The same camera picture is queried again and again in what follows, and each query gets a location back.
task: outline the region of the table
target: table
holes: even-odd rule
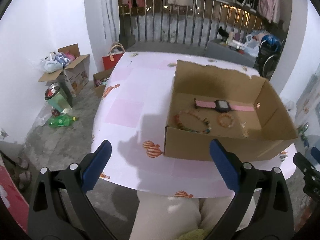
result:
[[[229,46],[222,45],[220,43],[221,40],[219,39],[209,41],[207,50],[205,51],[205,56],[220,60],[227,60],[247,67],[254,67],[257,58],[251,57],[246,53],[240,54],[239,52],[230,49]]]
[[[107,181],[128,188],[174,196],[222,197],[232,195],[214,162],[190,161],[160,155],[150,158],[143,142],[152,141],[164,150],[164,128],[169,110],[171,87],[177,60],[235,69],[249,76],[259,75],[253,68],[206,57],[126,52],[114,69],[97,110],[92,132],[91,152],[103,140],[112,145],[112,155],[103,173]],[[294,145],[287,157],[253,162],[258,169],[278,166],[285,179],[295,171]]]

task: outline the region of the curtain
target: curtain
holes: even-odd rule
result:
[[[104,33],[107,44],[119,41],[120,19],[118,0],[101,0]]]

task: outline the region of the cardboard box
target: cardboard box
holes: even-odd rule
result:
[[[217,122],[220,113],[213,109],[195,109],[194,98],[203,101],[226,100],[240,106],[254,106],[254,112],[230,111],[235,124],[223,128]],[[174,116],[194,109],[211,124],[209,134],[180,130]],[[205,130],[198,119],[182,114],[182,123],[194,130]],[[217,138],[242,162],[270,160],[289,147],[297,137],[294,125],[279,96],[267,79],[236,70],[202,66],[178,61],[172,88],[164,155],[187,160],[212,161],[209,144]]]
[[[110,68],[108,70],[93,74],[94,91],[96,92],[96,95],[97,95],[98,98],[102,97],[106,85],[97,86],[96,85],[96,80],[103,79],[103,78],[109,78],[111,76],[111,73],[112,73],[113,70],[114,70],[114,67]]]
[[[76,96],[88,82],[88,75],[85,70],[84,59],[89,57],[90,54],[80,55],[78,44],[73,44],[58,49],[58,52],[67,51],[73,54],[76,59],[72,61],[68,66],[66,66],[63,70],[57,70],[50,74],[44,73],[38,82],[55,82],[58,79],[58,76],[60,74],[63,74],[70,93],[72,94],[72,96]]]

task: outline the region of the blue gripper pad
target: blue gripper pad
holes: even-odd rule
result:
[[[239,191],[239,173],[236,168],[228,160],[226,150],[222,147],[217,139],[210,143],[210,156],[218,168],[225,184],[228,189],[233,190],[235,193]]]
[[[82,191],[86,193],[89,190],[93,190],[96,185],[100,174],[111,157],[111,143],[104,140],[98,149],[94,152],[95,157],[91,160],[82,174]]]
[[[316,147],[312,147],[311,149],[311,156],[314,157],[314,159],[320,163],[320,151]]]

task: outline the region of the green plastic bottle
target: green plastic bottle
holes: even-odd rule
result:
[[[66,127],[72,125],[76,120],[76,117],[71,117],[70,115],[64,114],[50,117],[48,124],[52,128]]]

